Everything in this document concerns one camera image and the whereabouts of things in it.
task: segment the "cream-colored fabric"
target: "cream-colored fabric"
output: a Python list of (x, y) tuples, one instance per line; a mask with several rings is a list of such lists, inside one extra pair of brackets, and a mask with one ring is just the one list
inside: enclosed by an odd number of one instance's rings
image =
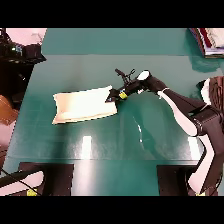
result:
[(74, 93), (55, 94), (57, 114), (53, 124), (78, 122), (111, 116), (117, 113), (114, 102), (105, 103), (112, 86)]
[(224, 47), (224, 28), (205, 28), (214, 47)]

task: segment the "green table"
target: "green table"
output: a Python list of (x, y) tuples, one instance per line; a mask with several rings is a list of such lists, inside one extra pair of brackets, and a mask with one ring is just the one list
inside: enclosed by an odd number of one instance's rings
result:
[[(222, 61), (202, 58), (189, 31), (48, 29), (43, 53), (47, 61), (34, 68), (11, 139), (8, 172), (21, 161), (74, 163), (72, 195), (158, 195), (157, 164), (197, 163), (188, 136), (154, 94), (132, 95), (111, 117), (51, 124), (53, 94), (118, 88), (122, 80), (115, 68), (134, 68), (136, 75), (149, 69), (174, 91), (200, 98), (195, 85), (223, 75)], [(83, 156), (84, 136), (92, 137), (89, 160)]]

